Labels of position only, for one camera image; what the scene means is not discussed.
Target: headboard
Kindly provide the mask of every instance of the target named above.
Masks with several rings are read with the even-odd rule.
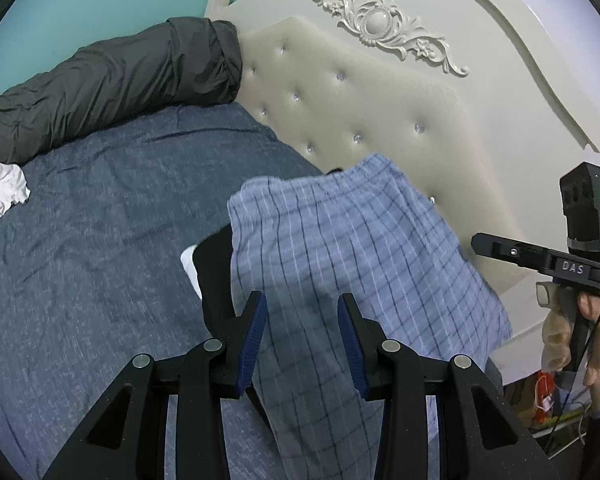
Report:
[[[485,231],[566,250],[558,180],[586,145],[600,151],[600,111],[533,10],[522,0],[227,1],[210,0],[208,16],[240,34],[238,102],[322,170],[369,152],[394,160],[500,294],[514,332],[536,329],[537,275],[469,248]]]

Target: wall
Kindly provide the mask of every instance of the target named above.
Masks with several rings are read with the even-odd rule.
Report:
[[[202,16],[205,7],[206,0],[16,0],[0,22],[0,94],[80,46],[171,16]]]

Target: human hand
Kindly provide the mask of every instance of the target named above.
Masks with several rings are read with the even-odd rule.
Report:
[[[557,291],[558,285],[555,283],[536,283],[538,304],[551,309],[542,325],[542,341],[544,342],[542,370],[547,372],[562,370],[571,361],[569,342],[573,327],[560,308]],[[598,296],[581,293],[578,297],[578,307],[586,319],[593,322],[598,320],[600,315],[600,298]],[[593,412],[600,411],[600,325],[589,346],[589,361],[584,385],[590,389]]]

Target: checkered fabric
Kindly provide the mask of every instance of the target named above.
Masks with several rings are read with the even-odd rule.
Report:
[[[360,399],[351,382],[336,316],[343,292],[420,355],[462,352],[484,368],[510,335],[435,206],[381,155],[328,176],[250,180],[228,208],[234,304],[252,290],[267,297],[253,381],[292,480],[374,475],[382,402]],[[433,399],[427,409],[431,439]]]

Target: crumpled white garment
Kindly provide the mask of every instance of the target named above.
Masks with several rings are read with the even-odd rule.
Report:
[[[22,170],[15,164],[0,163],[0,217],[12,205],[25,203],[29,195],[27,180]]]

